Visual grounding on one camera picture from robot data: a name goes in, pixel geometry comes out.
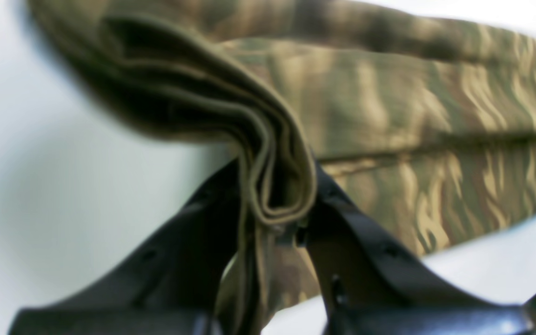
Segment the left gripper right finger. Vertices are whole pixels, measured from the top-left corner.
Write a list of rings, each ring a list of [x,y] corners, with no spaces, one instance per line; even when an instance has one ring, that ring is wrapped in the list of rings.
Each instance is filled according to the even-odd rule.
[[[299,239],[319,280],[326,335],[530,335],[520,305],[470,295],[428,269],[315,165],[318,193]]]

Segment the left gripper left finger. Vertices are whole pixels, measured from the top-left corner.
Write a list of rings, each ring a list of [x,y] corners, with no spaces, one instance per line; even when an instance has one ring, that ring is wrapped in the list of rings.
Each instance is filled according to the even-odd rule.
[[[222,335],[214,314],[237,250],[238,162],[212,175],[117,267],[48,307],[22,309],[11,335]]]

